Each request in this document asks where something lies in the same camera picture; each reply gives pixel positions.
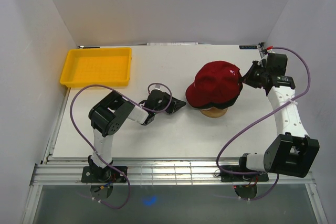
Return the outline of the dark red LA cap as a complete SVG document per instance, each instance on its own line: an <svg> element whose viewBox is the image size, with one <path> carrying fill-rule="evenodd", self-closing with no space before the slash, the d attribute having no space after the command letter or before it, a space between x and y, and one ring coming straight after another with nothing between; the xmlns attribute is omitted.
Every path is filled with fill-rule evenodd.
<svg viewBox="0 0 336 224"><path fill-rule="evenodd" d="M243 84L240 69L226 61L205 64L188 86L185 96L193 108L210 102L224 103L239 96Z"/></svg>

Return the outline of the black NY cap red brim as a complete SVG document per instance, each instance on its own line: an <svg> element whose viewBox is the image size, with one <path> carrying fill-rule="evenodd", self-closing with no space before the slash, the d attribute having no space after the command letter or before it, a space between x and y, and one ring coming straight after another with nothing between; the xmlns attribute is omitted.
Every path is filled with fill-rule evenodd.
<svg viewBox="0 0 336 224"><path fill-rule="evenodd" d="M207 109L210 109L210 108L217 108L217 109L220 109L220 110L224 110L230 106L233 106L236 102L236 100L238 99L239 96L236 96L234 97L233 99L229 100L229 101L226 101L224 103L214 103L214 102L210 102L210 103L207 103L205 105L202 105L202 106L197 106L196 109L200 109L200 110L207 110Z"/></svg>

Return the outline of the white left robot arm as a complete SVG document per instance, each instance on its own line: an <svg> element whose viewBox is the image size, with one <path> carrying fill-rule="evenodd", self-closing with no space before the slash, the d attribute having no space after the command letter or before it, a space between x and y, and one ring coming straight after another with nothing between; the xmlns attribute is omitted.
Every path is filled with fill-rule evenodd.
<svg viewBox="0 0 336 224"><path fill-rule="evenodd" d="M88 157L90 171L95 179L105 182L112 176L112 143L116 132L127 120L140 125L150 124L161 111L171 115L186 106L186 102L154 89L146 100L135 105L116 91L110 92L89 112L94 134L93 154Z"/></svg>

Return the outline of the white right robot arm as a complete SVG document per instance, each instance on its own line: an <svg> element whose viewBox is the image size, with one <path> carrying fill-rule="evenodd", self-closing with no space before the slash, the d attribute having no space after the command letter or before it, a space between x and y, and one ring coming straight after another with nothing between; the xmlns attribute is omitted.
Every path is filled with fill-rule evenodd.
<svg viewBox="0 0 336 224"><path fill-rule="evenodd" d="M288 58L271 50L243 76L243 82L265 90L275 114L277 137L263 153L245 153L239 159L238 177L250 180L256 172L304 178L320 148L303 127L295 103L295 82L286 75Z"/></svg>

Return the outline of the black blue logo sticker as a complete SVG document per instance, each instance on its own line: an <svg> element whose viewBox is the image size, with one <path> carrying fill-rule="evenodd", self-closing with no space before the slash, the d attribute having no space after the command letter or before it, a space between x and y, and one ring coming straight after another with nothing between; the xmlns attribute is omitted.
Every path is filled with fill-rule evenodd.
<svg viewBox="0 0 336 224"><path fill-rule="evenodd" d="M255 45L239 45L240 50L257 50L258 47Z"/></svg>

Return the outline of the wooden hat stand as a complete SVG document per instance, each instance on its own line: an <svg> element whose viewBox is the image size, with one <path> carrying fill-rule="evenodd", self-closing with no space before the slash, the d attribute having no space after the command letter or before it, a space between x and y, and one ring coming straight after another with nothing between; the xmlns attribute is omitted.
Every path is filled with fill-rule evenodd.
<svg viewBox="0 0 336 224"><path fill-rule="evenodd" d="M208 118L220 118L226 114L227 110L228 108L218 109L216 107L212 107L209 109L202 109L200 112Z"/></svg>

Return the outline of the yellow plastic tray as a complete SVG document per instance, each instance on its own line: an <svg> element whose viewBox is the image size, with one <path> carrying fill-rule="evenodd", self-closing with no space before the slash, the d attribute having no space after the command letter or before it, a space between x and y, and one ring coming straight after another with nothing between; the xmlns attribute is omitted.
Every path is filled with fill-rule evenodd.
<svg viewBox="0 0 336 224"><path fill-rule="evenodd" d="M130 81L131 61L130 47L72 49L67 54L60 84L68 88L92 84L126 87Z"/></svg>

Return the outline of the aluminium front rail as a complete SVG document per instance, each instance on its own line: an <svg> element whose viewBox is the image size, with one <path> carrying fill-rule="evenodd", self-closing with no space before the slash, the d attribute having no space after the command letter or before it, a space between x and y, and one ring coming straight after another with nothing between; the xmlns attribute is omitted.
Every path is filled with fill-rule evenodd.
<svg viewBox="0 0 336 224"><path fill-rule="evenodd" d="M121 159L114 166L127 167L132 186L225 185L212 159ZM52 159L35 166L31 185L94 185L85 160Z"/></svg>

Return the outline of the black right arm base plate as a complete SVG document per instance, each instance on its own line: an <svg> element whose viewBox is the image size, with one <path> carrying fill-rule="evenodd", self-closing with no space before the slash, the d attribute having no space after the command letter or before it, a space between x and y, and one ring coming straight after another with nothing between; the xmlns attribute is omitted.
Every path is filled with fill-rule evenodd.
<svg viewBox="0 0 336 224"><path fill-rule="evenodd" d="M242 169L239 166L221 166L221 168L226 169L231 172L240 172L240 173L247 173L251 172L250 170ZM238 175L238 174L230 174L224 173L220 169L217 169L214 173L215 177L220 177L221 182L268 182L269 177L268 174L260 174L260 175Z"/></svg>

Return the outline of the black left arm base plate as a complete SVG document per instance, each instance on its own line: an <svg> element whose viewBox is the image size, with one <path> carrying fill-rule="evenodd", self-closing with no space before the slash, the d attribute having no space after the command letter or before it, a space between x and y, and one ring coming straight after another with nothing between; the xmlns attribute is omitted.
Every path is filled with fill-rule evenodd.
<svg viewBox="0 0 336 224"><path fill-rule="evenodd" d="M126 183L125 177L117 171L111 169L105 178L97 178L89 166L85 166L81 175L82 183Z"/></svg>

